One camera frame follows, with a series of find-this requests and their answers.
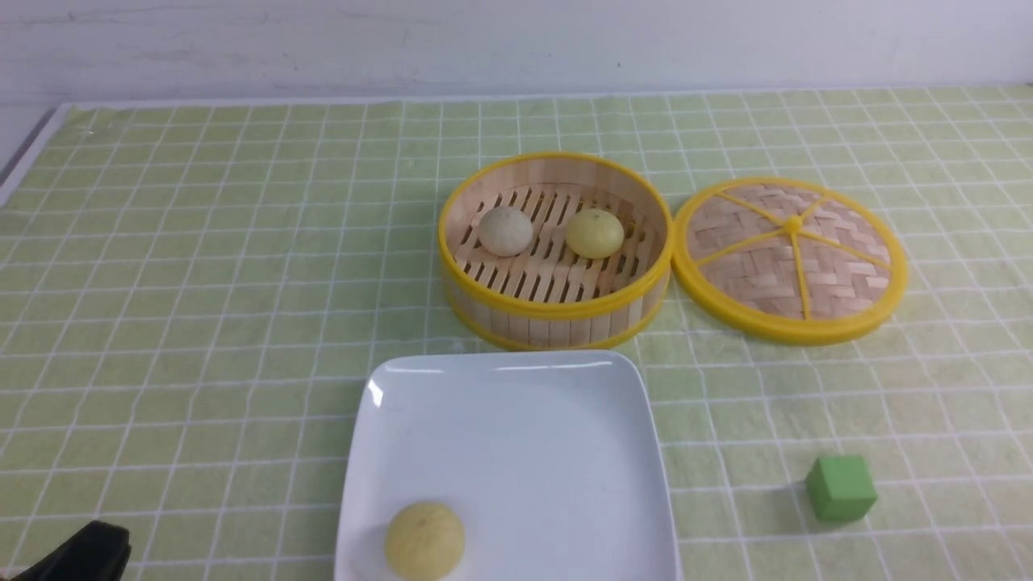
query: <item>green checkered tablecloth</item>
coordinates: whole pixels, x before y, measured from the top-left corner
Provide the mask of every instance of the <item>green checkered tablecloth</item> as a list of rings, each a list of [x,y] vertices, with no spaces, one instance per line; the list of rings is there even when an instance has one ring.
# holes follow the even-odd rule
[[[435,215],[564,149],[677,209],[731,177],[852,196],[910,288],[878,332],[779,346],[672,286],[643,371],[687,579],[1033,577],[1033,88],[71,109],[0,211],[0,571],[92,518],[126,579],[330,580],[362,386],[491,347],[448,310]],[[860,453],[880,499],[816,523]]]

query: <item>white plate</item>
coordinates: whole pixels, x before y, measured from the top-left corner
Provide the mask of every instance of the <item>white plate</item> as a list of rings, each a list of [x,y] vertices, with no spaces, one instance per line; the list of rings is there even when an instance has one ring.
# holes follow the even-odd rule
[[[387,523],[450,506],[466,553],[447,581],[676,581],[653,417],[612,351],[410,357],[373,372],[348,459],[336,581],[395,581]]]

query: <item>white wall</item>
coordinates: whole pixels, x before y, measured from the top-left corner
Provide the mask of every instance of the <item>white wall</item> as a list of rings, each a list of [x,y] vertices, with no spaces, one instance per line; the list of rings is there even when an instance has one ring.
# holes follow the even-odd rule
[[[0,102],[1033,81],[1033,0],[3,0]]]

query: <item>green cube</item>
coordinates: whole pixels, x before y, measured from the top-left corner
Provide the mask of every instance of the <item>green cube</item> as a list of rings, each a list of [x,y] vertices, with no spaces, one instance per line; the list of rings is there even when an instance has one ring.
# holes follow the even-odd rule
[[[860,456],[823,456],[807,475],[807,495],[820,521],[847,522],[865,518],[878,494],[868,464]]]

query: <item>bamboo steamer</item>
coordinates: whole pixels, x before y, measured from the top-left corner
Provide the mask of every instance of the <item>bamboo steamer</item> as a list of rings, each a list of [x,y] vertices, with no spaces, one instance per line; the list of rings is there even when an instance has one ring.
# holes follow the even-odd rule
[[[716,318],[802,345],[848,341],[894,313],[907,259],[893,232],[856,202],[783,178],[697,193],[675,220],[675,271]]]
[[[519,208],[531,245],[500,258],[477,236],[480,218]],[[621,220],[625,240],[605,258],[576,256],[564,243],[586,208]],[[504,159],[456,189],[438,222],[445,294],[457,316],[509,349],[605,348],[628,340],[656,314],[671,272],[672,221],[659,193],[634,172],[574,153]]]

